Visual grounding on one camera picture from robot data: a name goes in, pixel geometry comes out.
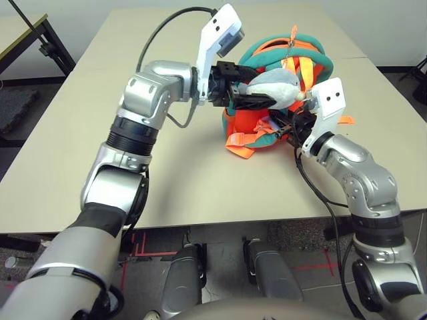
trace table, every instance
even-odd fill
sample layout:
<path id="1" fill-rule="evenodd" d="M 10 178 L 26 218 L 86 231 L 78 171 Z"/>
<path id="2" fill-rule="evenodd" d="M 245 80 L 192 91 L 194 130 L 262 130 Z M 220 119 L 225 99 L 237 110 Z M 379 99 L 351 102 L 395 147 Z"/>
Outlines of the table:
<path id="1" fill-rule="evenodd" d="M 68 75 L 75 67 L 75 62 L 48 22 L 47 14 L 29 15 L 27 18 L 35 31 L 18 15 L 0 17 L 0 73 L 42 35 L 55 53 L 54 61 Z M 0 137 L 1 147 L 22 147 L 24 142 L 25 140 L 6 140 Z"/>
<path id="2" fill-rule="evenodd" d="M 287 19 L 285 8 L 292 9 L 297 21 Z M 277 33 L 279 23 L 262 24 L 271 16 L 282 17 L 284 32 L 296 22 L 301 32 L 315 35 L 334 61 L 334 76 L 344 84 L 345 114 L 357 121 L 339 126 L 338 132 L 368 148 L 394 174 L 403 210 L 427 207 L 425 122 L 323 11 L 317 5 L 289 3 L 242 5 L 236 10 L 246 39 L 226 59 L 236 61 L 251 43 Z M 0 232 L 56 232 L 73 222 L 79 213 L 81 188 L 99 144 L 107 138 L 139 50 L 171 12 L 145 8 L 111 13 L 0 183 Z M 261 19 L 263 33 L 251 19 L 252 12 L 261 13 L 256 24 Z M 309 17 L 302 17 L 302 12 Z M 320 20 L 310 22 L 310 17 Z M 195 14 L 191 18 L 193 23 L 183 18 L 165 28 L 146 61 L 194 62 L 198 32 L 192 29 L 208 17 Z M 184 46 L 179 45 L 176 30 L 188 34 Z M 175 51 L 165 47 L 166 40 Z M 188 107 L 175 103 L 170 112 L 182 120 Z M 149 199 L 137 227 L 328 216 L 299 176 L 286 143 L 258 151 L 249 160 L 226 151 L 221 112 L 210 104 L 199 107 L 187 129 L 165 122 L 153 149 Z M 327 197 L 345 201 L 340 186 L 324 168 L 313 159 L 305 164 Z M 348 214 L 341 208 L 336 212 Z"/>

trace white bracket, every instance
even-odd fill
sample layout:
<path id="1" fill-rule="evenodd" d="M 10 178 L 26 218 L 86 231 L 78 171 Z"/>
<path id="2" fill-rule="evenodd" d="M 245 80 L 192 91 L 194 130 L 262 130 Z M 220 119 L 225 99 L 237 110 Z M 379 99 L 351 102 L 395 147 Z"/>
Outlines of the white bracket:
<path id="1" fill-rule="evenodd" d="M 311 157 L 310 149 L 323 134 L 335 132 L 340 117 L 346 108 L 344 91 L 340 78 L 323 81 L 312 87 L 310 91 L 316 106 L 312 113 L 317 113 L 317 119 L 312 128 L 312 133 L 302 145 L 302 154 Z"/>
<path id="2" fill-rule="evenodd" d="M 243 37 L 242 22 L 230 4 L 224 5 L 201 30 L 196 62 L 200 105 L 207 99 L 207 85 L 214 55 L 224 57 Z"/>

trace yellow strap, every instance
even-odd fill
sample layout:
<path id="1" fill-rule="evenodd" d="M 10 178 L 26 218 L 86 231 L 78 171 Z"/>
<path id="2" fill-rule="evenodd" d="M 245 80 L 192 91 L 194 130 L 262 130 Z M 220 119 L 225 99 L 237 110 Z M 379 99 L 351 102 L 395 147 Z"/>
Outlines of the yellow strap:
<path id="1" fill-rule="evenodd" d="M 313 61 L 310 58 L 300 57 L 301 76 L 304 82 L 305 91 L 310 90 L 313 87 L 313 68 Z"/>
<path id="2" fill-rule="evenodd" d="M 280 61 L 282 63 L 282 68 L 291 71 L 293 74 L 296 74 L 294 58 L 286 58 Z"/>

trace white wall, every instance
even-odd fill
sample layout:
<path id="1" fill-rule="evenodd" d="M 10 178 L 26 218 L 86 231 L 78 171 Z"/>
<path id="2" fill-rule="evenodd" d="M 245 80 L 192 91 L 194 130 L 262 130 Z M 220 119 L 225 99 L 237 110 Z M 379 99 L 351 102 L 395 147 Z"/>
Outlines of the white wall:
<path id="1" fill-rule="evenodd" d="M 376 65 L 414 65 L 427 54 L 426 0 L 314 1 L 322 4 L 330 17 Z M 101 27 L 109 11 L 115 8 L 187 7 L 190 5 L 219 7 L 226 2 L 261 3 L 263 1 L 16 0 L 16 2 L 28 14 L 47 12 L 52 26 L 77 60 Z M 6 0 L 0 1 L 0 16 L 14 14 L 13 8 Z M 38 47 L 39 44 L 35 43 L 24 52 L 0 75 L 0 79 L 62 75 L 52 60 L 44 58 L 38 52 Z"/>

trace gray floor mat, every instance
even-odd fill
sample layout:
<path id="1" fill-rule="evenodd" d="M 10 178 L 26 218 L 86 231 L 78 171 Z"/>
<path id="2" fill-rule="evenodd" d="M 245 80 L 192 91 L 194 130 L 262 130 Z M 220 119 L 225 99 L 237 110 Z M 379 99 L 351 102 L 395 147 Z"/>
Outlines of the gray floor mat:
<path id="1" fill-rule="evenodd" d="M 0 90 L 0 133 L 12 130 L 37 98 L 38 92 L 34 89 Z"/>

